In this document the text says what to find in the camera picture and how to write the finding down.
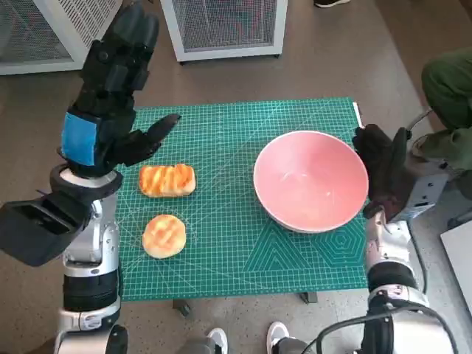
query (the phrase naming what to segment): bowl rim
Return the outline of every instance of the bowl rim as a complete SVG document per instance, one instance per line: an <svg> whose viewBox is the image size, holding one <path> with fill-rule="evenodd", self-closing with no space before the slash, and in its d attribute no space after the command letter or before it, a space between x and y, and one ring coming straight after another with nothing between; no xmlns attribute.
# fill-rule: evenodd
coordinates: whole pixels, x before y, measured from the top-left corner
<svg viewBox="0 0 472 354"><path fill-rule="evenodd" d="M262 202L261 198L260 198L260 193L259 193L259 190L257 190L257 185L256 185L256 166L257 166L257 163L259 162L262 154L268 149L268 147L272 144L274 144L277 140L281 139L281 138L284 138L286 136L290 136L290 135L294 135L294 134L299 134L299 133L312 133L314 135L324 135L324 136L327 136L331 139L335 139L337 140L338 142L342 143L343 145L345 145L347 148L349 148L349 150L353 153L353 155L356 157L356 159L358 160L358 162L361 163L361 166L362 166L362 170L364 171L364 175L365 175L365 181L366 181L366 184L365 184L365 198L364 200L362 201L361 205L359 206L359 208L357 210L355 210L353 213L350 213L348 215L348 217L346 217L344 220L342 220L341 222L331 226L331 227L327 227L327 228L311 228L311 229L299 229L298 227L290 224L290 223L287 223L286 221L283 221L279 218L277 218L273 212L271 212L268 207L266 205L264 205L264 203ZM254 169L253 169L253 172L252 172L252 184L254 185L254 190L256 192L256 196L257 196L257 199L259 199L259 202L261 203L261 205L263 206L264 210L269 214L269 216L271 218L273 218L277 223L279 223L280 225L284 226L285 228L287 229L290 229L292 231L295 231L295 232L300 232L300 233L305 233L305 234L315 234L315 233L320 233L320 232L328 232L328 231L332 231L334 229L337 229L343 225L345 225L346 223L348 223L349 221L351 221L362 209L362 206L364 205L364 202L365 200L367 199L367 195L368 195L368 192L369 192L369 175L367 174L367 170L366 170L366 167L364 165L364 162L361 160L361 157L354 151L354 149L352 147L350 147L346 142L343 142L342 140L340 140L340 138L336 137L336 136L333 136L333 135L330 135L328 133L323 133L322 131L308 131L308 130L303 130L303 131L290 131L288 133L284 133L282 135L279 135L279 136L276 136L275 138L273 138L270 142L268 142L264 148L259 152L259 155L257 155L257 158L256 158L256 162L254 163Z"/></svg>

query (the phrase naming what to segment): pink bowl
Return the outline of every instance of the pink bowl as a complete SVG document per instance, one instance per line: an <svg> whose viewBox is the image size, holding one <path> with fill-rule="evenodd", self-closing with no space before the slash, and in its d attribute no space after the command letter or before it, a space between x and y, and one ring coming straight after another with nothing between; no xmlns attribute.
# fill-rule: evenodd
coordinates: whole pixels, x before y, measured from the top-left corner
<svg viewBox="0 0 472 354"><path fill-rule="evenodd" d="M324 232L361 210L367 172L357 153L334 136L293 131L260 152L254 188L269 215L296 232Z"/></svg>

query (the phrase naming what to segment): white cabinet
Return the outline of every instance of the white cabinet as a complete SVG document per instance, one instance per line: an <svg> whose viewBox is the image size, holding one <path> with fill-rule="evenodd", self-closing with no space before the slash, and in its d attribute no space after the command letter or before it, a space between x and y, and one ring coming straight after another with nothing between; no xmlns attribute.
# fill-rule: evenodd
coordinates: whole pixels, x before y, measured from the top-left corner
<svg viewBox="0 0 472 354"><path fill-rule="evenodd" d="M161 0L177 61L279 55L288 0Z"/></svg>
<svg viewBox="0 0 472 354"><path fill-rule="evenodd" d="M122 0L0 0L0 74L82 69Z"/></svg>

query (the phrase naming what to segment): bread roll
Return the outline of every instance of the bread roll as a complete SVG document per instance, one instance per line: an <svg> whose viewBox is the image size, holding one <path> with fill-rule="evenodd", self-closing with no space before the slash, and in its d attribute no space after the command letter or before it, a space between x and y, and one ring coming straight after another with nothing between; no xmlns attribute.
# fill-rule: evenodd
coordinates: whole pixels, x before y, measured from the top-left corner
<svg viewBox="0 0 472 354"><path fill-rule="evenodd" d="M179 197L195 190L195 172L191 166L143 166L139 188L148 197Z"/></svg>
<svg viewBox="0 0 472 354"><path fill-rule="evenodd" d="M151 220L142 234L142 246L154 258L178 254L185 246L185 225L173 215L158 215Z"/></svg>

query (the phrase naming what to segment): blue patch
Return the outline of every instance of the blue patch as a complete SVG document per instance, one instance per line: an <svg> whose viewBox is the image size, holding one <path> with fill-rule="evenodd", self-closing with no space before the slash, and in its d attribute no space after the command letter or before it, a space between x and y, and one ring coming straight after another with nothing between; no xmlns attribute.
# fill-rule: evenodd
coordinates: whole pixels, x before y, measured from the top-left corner
<svg viewBox="0 0 472 354"><path fill-rule="evenodd" d="M62 130L61 150L69 160L94 166L94 149L97 141L97 125L88 120L66 113Z"/></svg>

